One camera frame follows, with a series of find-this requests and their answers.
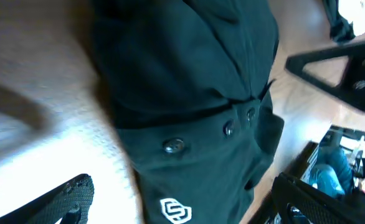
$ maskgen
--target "floor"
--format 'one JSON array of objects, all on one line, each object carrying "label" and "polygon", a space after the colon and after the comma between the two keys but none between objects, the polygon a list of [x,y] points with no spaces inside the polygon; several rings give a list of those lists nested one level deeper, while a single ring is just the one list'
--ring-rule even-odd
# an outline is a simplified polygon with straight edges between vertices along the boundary
[{"label": "floor", "polygon": [[[280,29],[271,73],[278,81],[271,91],[275,113],[286,126],[242,223],[257,210],[273,178],[331,123],[365,131],[365,114],[284,71],[289,55],[334,45],[320,2],[270,0]],[[91,19],[85,1],[0,0],[0,216],[88,173],[96,190],[90,223],[115,217],[140,223],[139,195],[87,52]],[[343,63],[310,69],[335,82]]]}]

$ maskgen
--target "teal fabric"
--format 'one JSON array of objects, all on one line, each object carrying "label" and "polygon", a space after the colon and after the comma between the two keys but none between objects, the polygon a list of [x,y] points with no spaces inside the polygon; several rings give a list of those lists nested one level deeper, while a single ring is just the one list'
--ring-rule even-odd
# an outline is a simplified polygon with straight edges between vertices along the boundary
[{"label": "teal fabric", "polygon": [[[94,59],[110,86],[146,223],[171,223],[162,214],[165,198],[192,208],[187,223],[238,223],[284,124],[272,113],[267,85],[278,46],[267,2],[93,5]],[[234,130],[227,136],[229,121]],[[164,143],[175,138],[184,149],[166,153]]]}]

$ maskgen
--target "white logo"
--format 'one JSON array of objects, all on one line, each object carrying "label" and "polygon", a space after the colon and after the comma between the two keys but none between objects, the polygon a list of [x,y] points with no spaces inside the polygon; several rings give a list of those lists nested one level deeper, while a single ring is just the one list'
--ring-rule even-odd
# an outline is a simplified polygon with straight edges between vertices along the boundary
[{"label": "white logo", "polygon": [[163,215],[173,224],[183,224],[191,220],[192,208],[181,205],[176,199],[160,200]]}]

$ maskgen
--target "dark green garment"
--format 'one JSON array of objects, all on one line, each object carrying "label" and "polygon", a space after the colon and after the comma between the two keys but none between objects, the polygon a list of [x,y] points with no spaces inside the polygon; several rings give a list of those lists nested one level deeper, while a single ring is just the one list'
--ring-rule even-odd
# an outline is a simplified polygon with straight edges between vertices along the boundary
[{"label": "dark green garment", "polygon": [[265,0],[94,1],[95,60],[147,223],[238,223],[283,120],[268,77],[278,44]]}]

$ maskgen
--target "black button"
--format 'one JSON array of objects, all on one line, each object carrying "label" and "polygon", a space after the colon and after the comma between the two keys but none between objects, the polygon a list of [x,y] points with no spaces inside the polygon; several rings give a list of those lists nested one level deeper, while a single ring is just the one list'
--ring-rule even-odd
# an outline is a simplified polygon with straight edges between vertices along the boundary
[{"label": "black button", "polygon": [[248,121],[250,121],[251,119],[253,119],[255,117],[255,114],[256,114],[256,110],[255,108],[251,108],[247,114],[246,114],[246,118]]},{"label": "black button", "polygon": [[163,149],[167,153],[181,152],[185,148],[184,141],[182,139],[172,139],[164,143]]},{"label": "black button", "polygon": [[234,121],[230,120],[224,125],[224,134],[230,136],[234,132]]}]

